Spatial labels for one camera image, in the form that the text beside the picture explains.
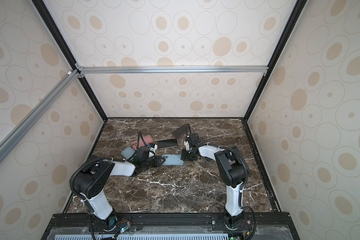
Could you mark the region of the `light blue phone case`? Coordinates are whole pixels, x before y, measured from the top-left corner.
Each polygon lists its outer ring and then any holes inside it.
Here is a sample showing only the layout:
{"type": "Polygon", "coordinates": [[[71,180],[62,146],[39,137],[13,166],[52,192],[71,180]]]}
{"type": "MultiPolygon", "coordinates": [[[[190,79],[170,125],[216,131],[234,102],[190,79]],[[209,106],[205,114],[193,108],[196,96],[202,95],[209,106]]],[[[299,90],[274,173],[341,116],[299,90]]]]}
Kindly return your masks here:
{"type": "Polygon", "coordinates": [[[181,159],[181,155],[162,155],[164,158],[163,166],[182,166],[184,161],[181,159]]]}

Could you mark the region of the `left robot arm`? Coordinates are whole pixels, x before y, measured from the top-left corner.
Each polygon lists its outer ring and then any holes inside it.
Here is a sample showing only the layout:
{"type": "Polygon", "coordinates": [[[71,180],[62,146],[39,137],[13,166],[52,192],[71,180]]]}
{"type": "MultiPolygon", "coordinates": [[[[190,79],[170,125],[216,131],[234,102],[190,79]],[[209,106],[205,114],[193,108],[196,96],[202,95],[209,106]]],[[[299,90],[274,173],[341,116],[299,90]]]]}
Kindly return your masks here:
{"type": "Polygon", "coordinates": [[[70,178],[70,188],[97,220],[113,224],[114,209],[109,204],[104,187],[110,176],[135,177],[150,168],[158,168],[166,159],[149,147],[140,147],[127,159],[116,160],[91,156],[70,178]]]}

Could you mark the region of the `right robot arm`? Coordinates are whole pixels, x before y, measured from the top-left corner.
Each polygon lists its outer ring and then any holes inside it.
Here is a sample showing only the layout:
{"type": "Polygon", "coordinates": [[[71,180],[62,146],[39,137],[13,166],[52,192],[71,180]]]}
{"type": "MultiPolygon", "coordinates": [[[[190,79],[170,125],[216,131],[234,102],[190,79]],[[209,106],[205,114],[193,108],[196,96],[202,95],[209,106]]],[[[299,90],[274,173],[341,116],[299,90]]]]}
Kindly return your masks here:
{"type": "Polygon", "coordinates": [[[184,146],[183,161],[193,161],[200,156],[216,162],[220,177],[227,186],[226,211],[232,217],[241,214],[245,209],[242,198],[250,170],[238,148],[202,143],[197,134],[187,135],[184,146]]]}

